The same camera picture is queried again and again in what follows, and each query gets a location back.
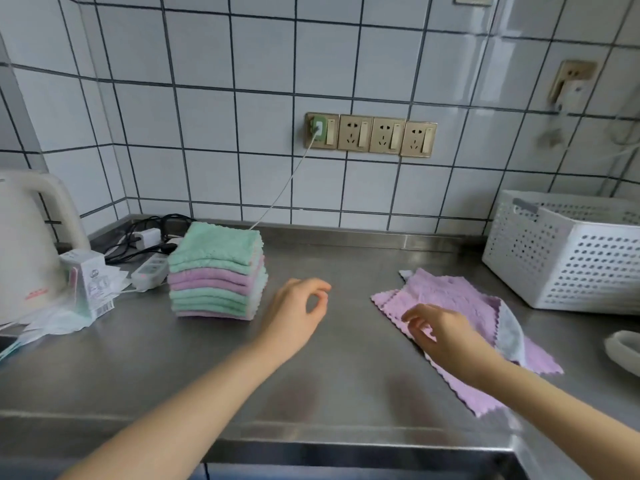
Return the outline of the pink microfiber cloth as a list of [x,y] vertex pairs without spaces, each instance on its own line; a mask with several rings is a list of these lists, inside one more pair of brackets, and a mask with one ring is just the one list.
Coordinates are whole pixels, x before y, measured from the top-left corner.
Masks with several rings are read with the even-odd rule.
[[461,276],[435,276],[419,268],[400,271],[404,286],[373,294],[373,304],[412,340],[401,316],[418,303],[447,308],[466,316],[475,330],[502,357],[536,374],[563,374],[544,349],[526,337],[516,316],[496,296],[486,295]]

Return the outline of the white charger adapter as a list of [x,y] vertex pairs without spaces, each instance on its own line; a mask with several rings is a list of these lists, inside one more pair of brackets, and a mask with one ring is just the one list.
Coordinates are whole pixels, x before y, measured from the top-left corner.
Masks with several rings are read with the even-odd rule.
[[132,242],[135,249],[148,250],[163,243],[163,237],[159,228],[148,228],[132,233]]

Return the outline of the stack of green pink cloths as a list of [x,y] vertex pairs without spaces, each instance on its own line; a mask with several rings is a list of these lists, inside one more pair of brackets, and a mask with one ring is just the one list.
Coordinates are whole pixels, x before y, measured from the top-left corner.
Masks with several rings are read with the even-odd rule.
[[268,282],[260,231],[193,222],[168,257],[178,317],[251,321]]

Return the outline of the beige wall socket with plug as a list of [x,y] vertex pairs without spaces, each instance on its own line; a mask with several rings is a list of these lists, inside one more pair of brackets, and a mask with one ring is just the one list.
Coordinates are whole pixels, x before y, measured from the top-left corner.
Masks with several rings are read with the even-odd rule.
[[580,105],[586,97],[587,85],[594,78],[597,69],[596,61],[562,61],[548,93],[548,104],[567,111]]

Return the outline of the person's left hand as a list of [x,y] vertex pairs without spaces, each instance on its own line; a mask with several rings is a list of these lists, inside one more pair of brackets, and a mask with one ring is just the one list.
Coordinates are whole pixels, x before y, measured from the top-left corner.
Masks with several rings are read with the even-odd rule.
[[314,306],[313,292],[329,292],[331,284],[318,279],[289,279],[274,296],[261,321],[254,343],[267,359],[282,365],[291,359],[315,332],[320,321],[313,321],[307,312]]

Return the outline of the white rounded object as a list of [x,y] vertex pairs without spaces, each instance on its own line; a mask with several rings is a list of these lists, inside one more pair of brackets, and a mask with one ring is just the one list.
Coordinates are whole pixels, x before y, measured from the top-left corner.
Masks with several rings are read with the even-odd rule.
[[640,333],[620,330],[604,339],[604,349],[614,363],[640,378]]

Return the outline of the white perforated plastic basket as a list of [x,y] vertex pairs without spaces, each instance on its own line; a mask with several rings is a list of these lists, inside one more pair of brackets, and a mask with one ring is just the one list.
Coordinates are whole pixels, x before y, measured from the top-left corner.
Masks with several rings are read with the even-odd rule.
[[640,203],[502,190],[482,261],[532,308],[640,315]]

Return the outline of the gold wall socket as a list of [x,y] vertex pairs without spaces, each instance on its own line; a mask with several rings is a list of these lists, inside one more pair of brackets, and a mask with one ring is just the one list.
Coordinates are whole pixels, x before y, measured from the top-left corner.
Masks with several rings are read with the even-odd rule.
[[435,142],[437,123],[407,121],[399,155],[411,158],[430,158]]
[[[324,116],[328,119],[328,130],[326,135],[326,140],[322,143],[318,141],[313,141],[310,135],[310,120],[316,116]],[[339,114],[329,114],[322,112],[307,112],[305,114],[305,124],[303,126],[305,133],[305,147],[309,147],[311,149],[318,150],[336,150],[337,149],[337,140],[338,140],[338,131],[339,131]]]
[[337,149],[345,152],[368,152],[372,123],[372,116],[341,114]]
[[406,120],[375,117],[372,120],[370,153],[398,155],[404,137]]

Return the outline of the clear plastic packaging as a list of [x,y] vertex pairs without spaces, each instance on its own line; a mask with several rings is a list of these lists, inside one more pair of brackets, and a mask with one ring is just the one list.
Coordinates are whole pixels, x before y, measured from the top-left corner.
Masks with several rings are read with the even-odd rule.
[[[107,267],[108,275],[111,279],[111,298],[115,308],[115,298],[131,284],[131,281],[128,277],[127,271],[124,271],[119,267]],[[24,325],[24,328],[17,337],[12,337],[12,342],[8,346],[0,346],[0,361],[6,359],[19,348],[35,342],[47,335],[71,334],[91,326],[96,322],[96,320],[91,321],[89,319],[85,319],[71,311],[67,304],[66,288],[62,297],[55,300],[52,305],[45,307],[41,311],[29,314],[16,322],[16,324]]]

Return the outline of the person's right forearm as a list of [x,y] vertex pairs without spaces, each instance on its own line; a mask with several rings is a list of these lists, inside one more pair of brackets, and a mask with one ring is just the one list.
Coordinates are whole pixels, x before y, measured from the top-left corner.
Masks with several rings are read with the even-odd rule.
[[640,432],[491,355],[468,379],[523,416],[593,480],[640,480]]

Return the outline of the person's right hand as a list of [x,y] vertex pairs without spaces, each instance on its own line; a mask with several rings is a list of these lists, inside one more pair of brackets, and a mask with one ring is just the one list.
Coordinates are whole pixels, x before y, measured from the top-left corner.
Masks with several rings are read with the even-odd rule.
[[501,364],[501,355],[458,312],[436,306],[433,335],[436,343],[418,346],[437,365],[471,387],[482,389],[489,373]]

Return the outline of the white electric kettle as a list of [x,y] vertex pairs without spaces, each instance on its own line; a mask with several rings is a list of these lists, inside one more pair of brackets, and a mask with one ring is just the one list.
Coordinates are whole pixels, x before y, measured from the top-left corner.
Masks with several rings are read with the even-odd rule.
[[34,193],[53,199],[73,249],[91,249],[71,195],[58,177],[34,170],[0,171],[0,325],[50,306],[67,286]]

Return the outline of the small white product box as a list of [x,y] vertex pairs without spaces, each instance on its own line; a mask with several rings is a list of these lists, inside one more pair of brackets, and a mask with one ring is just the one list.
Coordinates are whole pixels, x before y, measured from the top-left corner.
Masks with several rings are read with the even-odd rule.
[[71,311],[94,321],[114,308],[105,256],[75,249],[60,255],[67,276],[67,304]]

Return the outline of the person's left forearm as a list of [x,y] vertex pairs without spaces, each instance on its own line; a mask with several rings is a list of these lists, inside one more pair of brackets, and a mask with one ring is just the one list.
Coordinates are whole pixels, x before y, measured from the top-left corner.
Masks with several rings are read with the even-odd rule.
[[187,480],[252,393],[299,350],[262,340],[240,348],[57,480]]

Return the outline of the white power strip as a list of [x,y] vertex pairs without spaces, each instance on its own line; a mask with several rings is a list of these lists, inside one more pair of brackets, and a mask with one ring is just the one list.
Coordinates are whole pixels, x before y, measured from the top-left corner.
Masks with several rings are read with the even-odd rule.
[[168,274],[168,256],[156,254],[131,273],[131,285],[137,292],[146,292],[162,285]]

